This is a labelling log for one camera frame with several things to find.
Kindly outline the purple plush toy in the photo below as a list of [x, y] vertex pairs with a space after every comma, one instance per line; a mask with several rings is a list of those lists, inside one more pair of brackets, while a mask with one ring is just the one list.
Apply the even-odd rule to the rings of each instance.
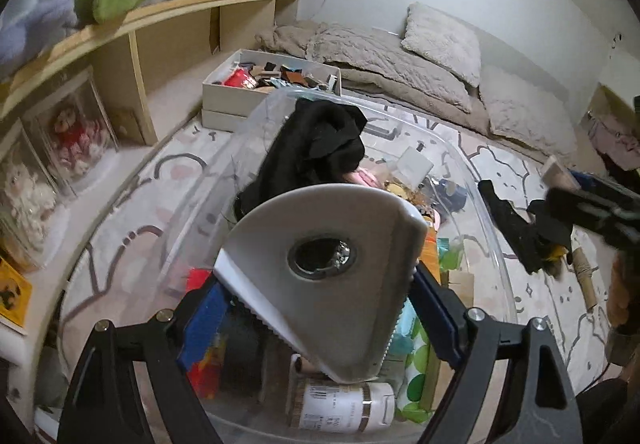
[[1, 30], [1, 79], [6, 80], [77, 25], [73, 0], [45, 0]]

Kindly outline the fluffy white pillow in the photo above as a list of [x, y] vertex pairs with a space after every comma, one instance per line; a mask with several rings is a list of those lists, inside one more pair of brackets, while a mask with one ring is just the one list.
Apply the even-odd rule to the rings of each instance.
[[472, 88], [480, 86], [480, 41], [473, 30], [434, 8], [408, 7], [401, 48], [445, 68]]

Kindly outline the white labelled bottle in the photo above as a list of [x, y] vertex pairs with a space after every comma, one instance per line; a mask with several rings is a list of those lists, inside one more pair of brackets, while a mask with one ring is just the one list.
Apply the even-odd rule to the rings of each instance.
[[296, 386], [290, 426], [341, 434], [378, 432], [390, 427], [395, 409], [395, 392], [388, 383], [305, 379]]

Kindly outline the green patterned packet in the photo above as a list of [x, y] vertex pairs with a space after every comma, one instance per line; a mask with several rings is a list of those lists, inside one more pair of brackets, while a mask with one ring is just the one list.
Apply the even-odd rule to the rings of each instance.
[[426, 424], [434, 412], [439, 361], [409, 300], [398, 317], [384, 364], [386, 381], [395, 392], [396, 418]]

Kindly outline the black stitched glove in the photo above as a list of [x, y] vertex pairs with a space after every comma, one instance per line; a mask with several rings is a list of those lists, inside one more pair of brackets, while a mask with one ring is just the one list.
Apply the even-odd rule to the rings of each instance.
[[492, 222], [528, 274], [544, 270], [555, 276], [562, 260], [573, 264], [573, 224], [552, 216], [545, 201], [529, 203], [526, 211], [533, 219], [527, 221], [506, 199], [497, 196], [490, 180], [480, 180], [477, 189]]

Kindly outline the beige blanket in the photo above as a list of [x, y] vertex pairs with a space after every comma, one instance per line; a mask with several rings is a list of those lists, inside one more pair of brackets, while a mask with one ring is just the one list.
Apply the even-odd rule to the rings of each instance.
[[354, 90], [381, 93], [463, 128], [489, 133], [489, 118], [474, 91], [450, 71], [411, 54], [383, 30], [296, 22], [256, 35], [259, 48], [332, 65]]

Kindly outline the red dressed doll in case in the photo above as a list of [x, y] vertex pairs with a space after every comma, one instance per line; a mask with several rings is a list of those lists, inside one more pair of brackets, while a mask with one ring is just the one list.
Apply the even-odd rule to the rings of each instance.
[[29, 137], [61, 192], [76, 197], [113, 169], [118, 144], [87, 67], [24, 116]]

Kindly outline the white jar opener tool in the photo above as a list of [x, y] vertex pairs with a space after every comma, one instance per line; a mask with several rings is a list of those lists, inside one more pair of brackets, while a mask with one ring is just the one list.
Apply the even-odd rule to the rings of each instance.
[[292, 349], [339, 383], [378, 375], [427, 224], [396, 195], [303, 187], [235, 224], [214, 272]]

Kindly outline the white doll in case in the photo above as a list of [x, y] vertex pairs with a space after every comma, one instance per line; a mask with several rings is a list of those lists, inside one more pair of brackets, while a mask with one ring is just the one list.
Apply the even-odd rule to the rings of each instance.
[[49, 265], [68, 227], [61, 193], [20, 121], [1, 138], [1, 246], [23, 272]]

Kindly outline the side shelf with clothes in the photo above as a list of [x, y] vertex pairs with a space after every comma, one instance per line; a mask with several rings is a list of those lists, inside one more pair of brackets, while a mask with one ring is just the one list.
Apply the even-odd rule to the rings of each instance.
[[599, 84], [582, 116], [594, 149], [620, 170], [639, 172], [639, 98], [625, 101]]

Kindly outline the red book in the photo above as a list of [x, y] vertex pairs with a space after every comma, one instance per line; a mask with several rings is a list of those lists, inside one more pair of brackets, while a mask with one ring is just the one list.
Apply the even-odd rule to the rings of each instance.
[[202, 288], [210, 275], [212, 275], [212, 272], [208, 270], [191, 269], [188, 276], [186, 276], [186, 292], [190, 293], [193, 290]]

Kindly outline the wooden headboard shelf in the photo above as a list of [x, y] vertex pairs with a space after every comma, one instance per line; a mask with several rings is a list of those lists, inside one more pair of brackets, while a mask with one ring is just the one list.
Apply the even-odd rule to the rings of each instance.
[[202, 100], [202, 82], [256, 36], [297, 18], [299, 0], [171, 0], [79, 30], [1, 86], [1, 123], [23, 117], [66, 79], [93, 70], [122, 138], [154, 145]]

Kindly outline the yellow box with black figure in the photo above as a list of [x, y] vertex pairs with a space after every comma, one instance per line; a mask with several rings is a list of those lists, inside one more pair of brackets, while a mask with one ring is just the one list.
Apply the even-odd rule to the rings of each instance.
[[1, 316], [13, 324], [25, 325], [32, 284], [14, 270], [6, 259], [0, 264], [0, 312]]

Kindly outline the white shoe box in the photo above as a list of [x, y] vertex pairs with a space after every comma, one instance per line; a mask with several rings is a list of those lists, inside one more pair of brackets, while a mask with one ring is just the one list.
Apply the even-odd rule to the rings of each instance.
[[342, 94], [337, 67], [265, 51], [241, 49], [228, 56], [203, 82], [201, 122], [233, 132], [269, 93], [281, 88]]

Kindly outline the beige quilted pillow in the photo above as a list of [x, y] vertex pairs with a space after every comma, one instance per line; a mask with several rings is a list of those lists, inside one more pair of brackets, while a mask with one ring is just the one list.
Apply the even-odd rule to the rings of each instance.
[[480, 73], [480, 100], [492, 134], [558, 158], [576, 154], [575, 128], [553, 93], [499, 67], [486, 66]]

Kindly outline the black cloth in bin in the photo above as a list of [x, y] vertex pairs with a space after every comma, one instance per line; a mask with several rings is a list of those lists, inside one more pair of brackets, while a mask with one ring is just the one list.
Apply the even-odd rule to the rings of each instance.
[[342, 183], [366, 149], [360, 134], [368, 119], [355, 105], [299, 98], [272, 142], [255, 179], [235, 198], [242, 219], [271, 198], [302, 187]]

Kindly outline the twine spool on cardboard tube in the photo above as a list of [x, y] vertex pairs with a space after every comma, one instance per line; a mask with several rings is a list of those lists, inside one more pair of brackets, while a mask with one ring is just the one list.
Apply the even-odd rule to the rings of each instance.
[[582, 290], [586, 311], [591, 313], [598, 304], [598, 296], [593, 285], [592, 268], [582, 247], [576, 247], [573, 250], [572, 265], [578, 285]]

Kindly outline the clear plastic storage bin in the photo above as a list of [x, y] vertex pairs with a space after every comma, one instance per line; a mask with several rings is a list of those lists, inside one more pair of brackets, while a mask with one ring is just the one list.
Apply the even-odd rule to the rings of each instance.
[[452, 372], [413, 313], [410, 261], [435, 250], [431, 270], [442, 285], [466, 307], [511, 322], [513, 293], [498, 234], [456, 135], [363, 100], [362, 164], [385, 191], [312, 185], [270, 199], [242, 220], [235, 201], [301, 98], [282, 90], [263, 100], [218, 153], [167, 231], [158, 293], [181, 296], [191, 270], [216, 270], [239, 305], [268, 328], [264, 396], [229, 386], [205, 405], [231, 441], [331, 441], [331, 433], [299, 425], [290, 357], [306, 357], [350, 383], [391, 382], [390, 340], [405, 331], [412, 349], [402, 361], [398, 416], [368, 441], [412, 443]]

